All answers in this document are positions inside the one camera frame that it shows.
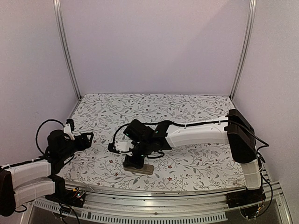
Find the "white remote control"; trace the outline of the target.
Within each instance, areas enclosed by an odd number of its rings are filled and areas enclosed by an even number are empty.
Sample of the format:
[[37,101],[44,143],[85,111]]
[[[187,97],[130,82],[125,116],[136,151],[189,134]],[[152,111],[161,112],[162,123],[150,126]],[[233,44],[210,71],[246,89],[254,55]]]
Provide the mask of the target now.
[[154,172],[154,166],[149,164],[144,164],[143,168],[124,167],[124,170],[132,173],[152,175]]

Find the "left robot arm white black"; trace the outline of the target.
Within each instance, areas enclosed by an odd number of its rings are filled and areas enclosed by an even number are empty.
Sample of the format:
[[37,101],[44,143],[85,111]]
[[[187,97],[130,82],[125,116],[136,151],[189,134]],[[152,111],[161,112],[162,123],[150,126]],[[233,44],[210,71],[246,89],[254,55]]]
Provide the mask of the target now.
[[54,202],[82,207],[83,194],[79,190],[67,190],[65,180],[58,173],[76,152],[91,147],[93,136],[93,133],[73,135],[54,130],[47,137],[44,156],[1,167],[0,214],[8,217],[18,207],[42,196]]

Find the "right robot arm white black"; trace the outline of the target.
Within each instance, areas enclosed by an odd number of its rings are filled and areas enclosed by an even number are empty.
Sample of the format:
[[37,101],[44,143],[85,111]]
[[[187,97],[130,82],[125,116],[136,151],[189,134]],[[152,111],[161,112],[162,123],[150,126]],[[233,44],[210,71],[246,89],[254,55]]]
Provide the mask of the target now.
[[242,200],[252,203],[260,195],[261,177],[256,153],[256,139],[253,127],[237,109],[218,119],[178,124],[169,120],[161,121],[152,129],[135,119],[124,130],[131,142],[120,142],[114,146],[125,153],[125,167],[143,168],[144,158],[153,152],[170,150],[181,146],[218,143],[229,144],[232,158],[239,163],[246,190]]

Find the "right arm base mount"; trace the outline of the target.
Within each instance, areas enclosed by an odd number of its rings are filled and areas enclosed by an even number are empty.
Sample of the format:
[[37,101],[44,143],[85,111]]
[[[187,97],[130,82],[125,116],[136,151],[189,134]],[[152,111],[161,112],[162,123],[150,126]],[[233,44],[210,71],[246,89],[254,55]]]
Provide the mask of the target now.
[[252,203],[261,202],[266,199],[263,188],[255,190],[244,189],[226,194],[226,204],[229,208],[240,207]]

